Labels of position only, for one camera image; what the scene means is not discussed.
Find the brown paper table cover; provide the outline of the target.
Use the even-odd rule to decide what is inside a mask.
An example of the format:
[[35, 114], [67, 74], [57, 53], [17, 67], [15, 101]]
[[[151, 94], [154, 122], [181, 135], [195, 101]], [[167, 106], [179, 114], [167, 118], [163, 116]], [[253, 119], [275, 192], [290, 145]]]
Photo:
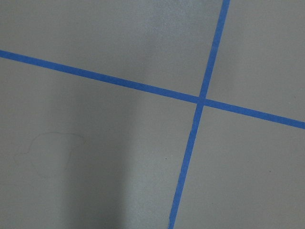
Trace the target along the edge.
[[3, 229], [302, 229], [302, 0], [3, 0]]

